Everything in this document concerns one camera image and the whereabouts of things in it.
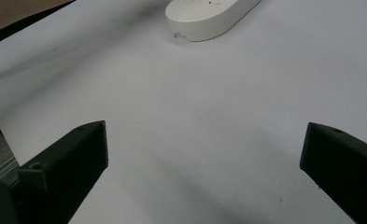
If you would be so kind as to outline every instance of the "white plastic object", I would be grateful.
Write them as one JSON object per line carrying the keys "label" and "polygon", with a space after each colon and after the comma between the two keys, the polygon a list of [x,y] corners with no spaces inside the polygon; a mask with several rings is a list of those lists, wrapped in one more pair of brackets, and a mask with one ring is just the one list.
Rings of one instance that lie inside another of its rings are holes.
{"label": "white plastic object", "polygon": [[189,41],[229,31],[261,0],[173,0],[165,10],[173,35]]}

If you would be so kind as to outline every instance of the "white power strip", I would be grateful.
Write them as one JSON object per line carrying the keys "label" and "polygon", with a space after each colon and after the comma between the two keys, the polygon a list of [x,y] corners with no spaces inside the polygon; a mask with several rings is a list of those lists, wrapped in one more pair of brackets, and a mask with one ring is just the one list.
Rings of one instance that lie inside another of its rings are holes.
{"label": "white power strip", "polygon": [[173,35],[202,41],[230,30],[261,0],[173,0],[165,10]]}

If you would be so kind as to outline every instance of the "white tabletop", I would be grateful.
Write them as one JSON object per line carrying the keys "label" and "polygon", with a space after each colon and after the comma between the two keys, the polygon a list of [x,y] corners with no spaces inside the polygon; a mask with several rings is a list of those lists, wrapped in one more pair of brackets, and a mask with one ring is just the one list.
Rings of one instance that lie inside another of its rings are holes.
{"label": "white tabletop", "polygon": [[310,121],[367,142],[367,0],[262,0],[198,43],[167,4],[79,0],[0,43],[19,163],[104,119],[109,168],[71,223],[353,223],[299,161]]}

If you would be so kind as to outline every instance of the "table surface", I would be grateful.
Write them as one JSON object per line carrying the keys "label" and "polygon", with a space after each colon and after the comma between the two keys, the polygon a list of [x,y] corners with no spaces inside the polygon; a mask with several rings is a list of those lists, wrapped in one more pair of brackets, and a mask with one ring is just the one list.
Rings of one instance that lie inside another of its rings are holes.
{"label": "table surface", "polygon": [[367,142],[367,1],[262,0],[172,37],[160,0],[80,0],[0,43],[20,164],[105,120],[109,168],[71,223],[353,223],[299,169],[308,122]]}

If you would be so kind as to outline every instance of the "screw hole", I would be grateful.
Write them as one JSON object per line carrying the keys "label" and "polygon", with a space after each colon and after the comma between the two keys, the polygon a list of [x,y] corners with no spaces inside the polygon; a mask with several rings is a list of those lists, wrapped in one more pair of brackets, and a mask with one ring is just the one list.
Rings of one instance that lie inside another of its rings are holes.
{"label": "screw hole", "polygon": [[43,163],[35,162],[35,163],[30,165],[30,168],[34,169],[34,170],[41,170],[43,168],[43,166],[44,166]]}
{"label": "screw hole", "polygon": [[338,129],[333,129],[333,131],[334,131],[335,133],[343,133],[343,131],[338,130]]}

